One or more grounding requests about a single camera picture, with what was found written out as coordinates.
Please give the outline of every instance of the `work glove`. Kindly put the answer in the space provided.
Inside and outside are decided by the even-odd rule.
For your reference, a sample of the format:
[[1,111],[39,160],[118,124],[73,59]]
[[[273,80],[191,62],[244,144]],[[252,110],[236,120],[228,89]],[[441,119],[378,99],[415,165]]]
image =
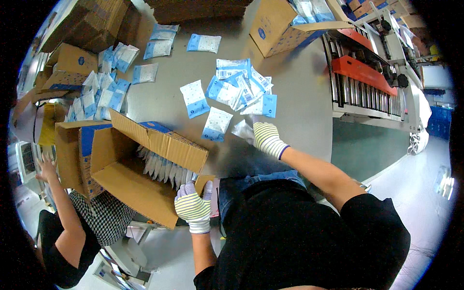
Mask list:
[[193,181],[180,186],[174,199],[174,207],[177,215],[190,226],[191,233],[210,232],[209,217],[211,213],[211,194],[213,182],[208,181],[200,198],[195,190]]
[[255,133],[254,147],[280,160],[282,153],[289,145],[279,137],[279,131],[273,124],[256,122],[253,124]]

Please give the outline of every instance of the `red metal panel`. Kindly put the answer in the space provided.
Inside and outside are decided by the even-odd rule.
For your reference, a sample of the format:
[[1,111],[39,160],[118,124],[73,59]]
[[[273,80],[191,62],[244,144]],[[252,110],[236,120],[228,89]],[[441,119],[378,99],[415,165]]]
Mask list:
[[356,30],[352,28],[344,28],[338,29],[338,32],[348,36],[352,40],[357,41],[358,43],[362,44],[363,46],[374,52],[371,42],[367,38],[356,32]]
[[398,94],[397,89],[391,88],[381,73],[348,55],[332,60],[332,71],[373,86],[391,96]]

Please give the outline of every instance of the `denim jeans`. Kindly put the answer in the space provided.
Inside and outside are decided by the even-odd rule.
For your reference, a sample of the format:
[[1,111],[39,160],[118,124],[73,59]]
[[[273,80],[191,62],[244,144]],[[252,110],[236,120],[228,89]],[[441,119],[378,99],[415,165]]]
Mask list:
[[241,194],[245,189],[258,181],[274,179],[288,179],[306,188],[303,180],[298,177],[298,172],[296,170],[275,172],[268,175],[258,174],[256,176],[246,176],[243,179],[236,179],[233,177],[222,178],[219,182],[219,214],[221,216],[221,223],[224,222],[224,217],[227,214],[227,210],[234,196]]

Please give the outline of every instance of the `printed logo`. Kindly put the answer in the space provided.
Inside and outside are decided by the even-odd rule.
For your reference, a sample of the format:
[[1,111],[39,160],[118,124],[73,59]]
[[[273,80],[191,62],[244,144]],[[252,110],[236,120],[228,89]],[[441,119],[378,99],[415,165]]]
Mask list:
[[258,29],[258,33],[262,39],[266,39],[266,33],[264,33],[264,30],[262,28]]

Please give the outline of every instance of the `cardboard box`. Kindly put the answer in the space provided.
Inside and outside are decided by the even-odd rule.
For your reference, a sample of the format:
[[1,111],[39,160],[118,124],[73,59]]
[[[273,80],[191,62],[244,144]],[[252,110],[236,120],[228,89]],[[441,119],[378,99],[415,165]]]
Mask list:
[[43,75],[47,78],[40,92],[79,90],[92,71],[97,71],[98,57],[78,47],[62,43],[48,59]]
[[64,188],[74,188],[86,196],[81,170],[79,130],[81,127],[111,125],[110,121],[78,121],[55,123],[55,147],[58,172]]
[[91,176],[121,202],[149,219],[173,229],[178,219],[174,209],[176,192],[171,185],[143,174],[145,162],[136,156],[139,144],[160,156],[198,173],[200,193],[214,176],[201,176],[208,150],[156,122],[136,122],[114,110],[113,127],[95,131]]
[[409,29],[427,27],[419,15],[402,16],[401,19]]
[[286,0],[262,0],[251,25],[250,35],[263,56],[266,58],[292,50],[316,32],[353,28],[336,0],[326,2],[337,21],[289,26],[297,13]]
[[361,3],[359,2],[359,0],[352,0],[351,2],[347,4],[351,8],[351,11],[354,11],[358,9],[359,7],[361,7]]

